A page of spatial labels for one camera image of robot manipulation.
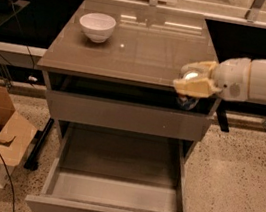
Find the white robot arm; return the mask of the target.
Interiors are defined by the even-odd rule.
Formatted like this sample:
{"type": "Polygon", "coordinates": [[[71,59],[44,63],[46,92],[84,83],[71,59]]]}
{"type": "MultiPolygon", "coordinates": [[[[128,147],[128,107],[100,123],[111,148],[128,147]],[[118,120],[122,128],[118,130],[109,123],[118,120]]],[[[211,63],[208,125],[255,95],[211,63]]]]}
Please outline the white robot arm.
{"type": "Polygon", "coordinates": [[[182,77],[173,82],[179,95],[209,98],[216,94],[227,101],[266,103],[266,59],[193,62],[180,72],[182,77]]]}

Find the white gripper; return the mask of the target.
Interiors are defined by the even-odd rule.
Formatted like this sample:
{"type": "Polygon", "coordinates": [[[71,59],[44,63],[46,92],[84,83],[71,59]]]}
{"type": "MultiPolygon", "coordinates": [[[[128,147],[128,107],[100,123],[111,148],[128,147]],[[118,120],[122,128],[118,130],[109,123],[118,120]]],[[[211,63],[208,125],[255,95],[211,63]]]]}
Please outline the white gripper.
{"type": "Polygon", "coordinates": [[[208,98],[214,93],[227,101],[246,101],[248,99],[248,82],[251,60],[249,58],[234,58],[221,62],[192,62],[181,67],[183,76],[206,76],[212,73],[214,82],[209,78],[182,78],[173,82],[173,87],[179,95],[208,98]]]}

